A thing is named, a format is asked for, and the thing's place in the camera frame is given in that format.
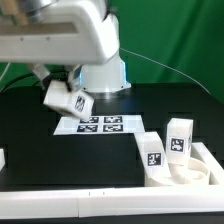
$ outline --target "black cable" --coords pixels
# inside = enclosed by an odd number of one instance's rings
[[[1,90],[0,90],[0,93],[3,93],[6,89],[8,89],[11,85],[15,84],[16,82],[19,82],[23,79],[26,79],[26,78],[29,78],[29,77],[32,77],[33,74],[32,73],[28,73],[26,75],[22,75],[20,77],[17,77],[13,80],[11,80],[10,82],[8,82]]]
[[[50,71],[51,72],[51,74],[55,74],[55,73],[61,73],[61,72],[66,72],[65,70],[62,70],[62,69],[58,69],[58,70],[52,70],[52,71]],[[0,90],[0,93],[3,93],[3,92],[5,92],[10,86],[12,86],[13,84],[15,84],[15,83],[17,83],[17,82],[19,82],[19,81],[22,81],[22,80],[24,80],[24,79],[26,79],[26,78],[29,78],[29,77],[33,77],[34,75],[33,75],[33,73],[27,73],[27,74],[25,74],[25,75],[22,75],[22,76],[19,76],[19,77],[17,77],[17,78],[15,78],[15,79],[13,79],[13,80],[11,80],[10,82],[8,82],[1,90]]]
[[[36,86],[37,84],[39,84],[40,81],[35,82],[32,86]]]
[[[162,64],[162,63],[160,63],[160,62],[158,62],[158,61],[156,61],[156,60],[153,60],[153,59],[151,59],[151,58],[149,58],[149,57],[146,57],[146,56],[144,56],[144,55],[141,55],[141,54],[138,54],[138,53],[135,53],[135,52],[126,50],[126,49],[124,49],[124,48],[120,48],[120,50],[121,50],[121,51],[124,51],[124,52],[126,52],[126,53],[129,53],[129,54],[132,54],[132,55],[134,55],[134,56],[136,56],[136,57],[139,57],[139,58],[145,59],[145,60],[147,60],[147,61],[150,61],[150,62],[152,62],[152,63],[155,63],[155,64],[157,64],[157,65],[160,65],[160,66],[162,66],[162,67],[164,67],[164,68],[167,68],[167,69],[169,69],[169,70],[171,70],[171,71],[173,71],[173,72],[176,72],[176,73],[178,73],[178,74],[180,74],[180,75],[182,75],[182,76],[184,76],[184,77],[190,79],[191,81],[197,83],[197,84],[198,84],[199,86],[201,86],[201,87],[202,87],[208,94],[211,95],[211,93],[208,91],[208,89],[206,89],[200,82],[198,82],[196,79],[192,78],[191,76],[189,76],[189,75],[187,75],[187,74],[185,74],[185,73],[183,73],[183,72],[181,72],[181,71],[179,71],[179,70],[177,70],[177,69],[175,69],[175,68],[172,68],[172,67],[170,67],[170,66],[168,66],[168,65]]]

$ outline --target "white box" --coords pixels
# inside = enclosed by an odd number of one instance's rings
[[[51,81],[44,105],[52,108],[67,117],[78,117],[88,121],[92,114],[94,99],[79,90],[69,92],[66,84],[60,81]]]
[[[157,132],[135,133],[135,139],[148,178],[170,177],[163,143]]]
[[[173,118],[167,126],[168,163],[187,165],[191,154],[193,120]]]

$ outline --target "white plastic base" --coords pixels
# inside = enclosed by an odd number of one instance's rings
[[[202,161],[190,158],[187,166],[169,164],[171,177],[148,178],[145,175],[145,187],[209,184],[210,169]]]
[[[208,186],[4,192],[0,219],[224,211],[224,171],[202,143],[192,146],[191,156],[211,170]]]
[[[104,65],[84,65],[81,74],[81,87],[89,93],[115,93],[131,87],[119,53]]]

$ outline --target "cable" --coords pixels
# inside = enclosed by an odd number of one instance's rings
[[[1,77],[0,77],[0,82],[3,80],[3,78],[5,77],[5,75],[7,74],[9,67],[10,67],[11,63],[8,63],[5,67],[4,72],[2,73]]]
[[[65,70],[52,70],[50,71],[52,74],[55,74],[55,73],[60,73],[60,72],[65,72]],[[1,90],[0,90],[0,93],[3,93],[5,92],[10,86],[12,86],[13,84],[15,84],[16,82],[19,82],[21,80],[24,80],[26,78],[29,78],[29,77],[33,77],[33,73],[27,73],[25,75],[22,75],[20,77],[17,77],[13,80],[11,80],[10,82],[8,82]]]
[[[29,77],[32,77],[33,74],[32,73],[28,73],[26,75],[22,75],[20,77],[17,77],[15,79],[13,79],[12,81],[8,82],[1,90],[0,90],[0,93],[3,93],[6,89],[8,89],[11,85],[15,84],[16,82],[18,81],[21,81],[23,79],[26,79],[26,78],[29,78]]]
[[[208,91],[208,89],[206,89],[200,82],[198,82],[198,81],[195,80],[194,78],[190,77],[189,75],[187,75],[187,74],[185,74],[185,73],[183,73],[183,72],[181,72],[181,71],[178,71],[177,69],[174,69],[174,68],[172,68],[172,67],[169,67],[169,66],[167,66],[167,65],[164,65],[164,64],[162,64],[162,63],[160,63],[160,62],[158,62],[158,61],[155,61],[155,60],[153,60],[153,59],[151,59],[151,58],[148,58],[148,57],[145,57],[145,56],[143,56],[143,55],[140,55],[140,54],[134,53],[134,52],[132,52],[132,51],[126,50],[126,49],[124,49],[124,48],[120,48],[120,50],[121,50],[121,51],[124,51],[124,52],[127,52],[127,53],[129,53],[129,54],[132,54],[132,55],[134,55],[134,56],[137,56],[137,57],[139,57],[139,58],[143,58],[143,59],[145,59],[145,60],[147,60],[147,61],[153,62],[153,63],[155,63],[155,64],[157,64],[157,65],[163,66],[163,67],[165,67],[165,68],[167,68],[167,69],[169,69],[169,70],[171,70],[171,71],[174,71],[174,72],[176,72],[176,73],[179,73],[179,74],[181,74],[182,76],[184,76],[184,77],[186,77],[186,78],[192,80],[193,82],[197,83],[199,86],[201,86],[201,88],[203,88],[208,94],[211,95],[211,93]]]
[[[32,86],[36,86],[37,84],[39,84],[40,81],[35,82]]]

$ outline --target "block sticker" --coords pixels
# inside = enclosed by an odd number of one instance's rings
[[[171,151],[173,152],[184,152],[184,139],[181,138],[171,138]]]
[[[162,153],[148,153],[148,166],[161,166]]]
[[[86,99],[84,97],[78,96],[78,99],[75,104],[75,109],[79,112],[82,112],[85,106],[85,102],[86,102]]]

